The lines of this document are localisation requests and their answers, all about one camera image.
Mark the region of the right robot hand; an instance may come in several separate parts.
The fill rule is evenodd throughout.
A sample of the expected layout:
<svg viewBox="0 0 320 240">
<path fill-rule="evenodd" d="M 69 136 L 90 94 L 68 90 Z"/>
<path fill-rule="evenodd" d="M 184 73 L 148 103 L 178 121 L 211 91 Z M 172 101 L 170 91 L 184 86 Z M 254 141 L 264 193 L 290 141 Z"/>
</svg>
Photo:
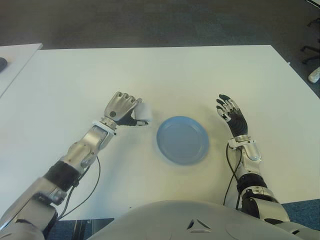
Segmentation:
<svg viewBox="0 0 320 240">
<path fill-rule="evenodd" d="M 236 102 L 227 95 L 219 94 L 216 99 L 217 113 L 227 123 L 232 136 L 238 137 L 248 134 L 247 121 Z"/>
</svg>

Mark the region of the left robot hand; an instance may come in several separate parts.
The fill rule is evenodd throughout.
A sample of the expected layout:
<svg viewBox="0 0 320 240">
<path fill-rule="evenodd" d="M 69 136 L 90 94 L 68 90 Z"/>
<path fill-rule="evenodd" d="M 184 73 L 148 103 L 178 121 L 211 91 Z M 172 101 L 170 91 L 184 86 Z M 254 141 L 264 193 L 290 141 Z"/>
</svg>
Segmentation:
<svg viewBox="0 0 320 240">
<path fill-rule="evenodd" d="M 116 126 L 147 126 L 148 120 L 132 117 L 135 108 L 142 102 L 141 98 L 136 99 L 132 95 L 118 91 L 107 104 L 100 122 L 112 129 Z"/>
</svg>

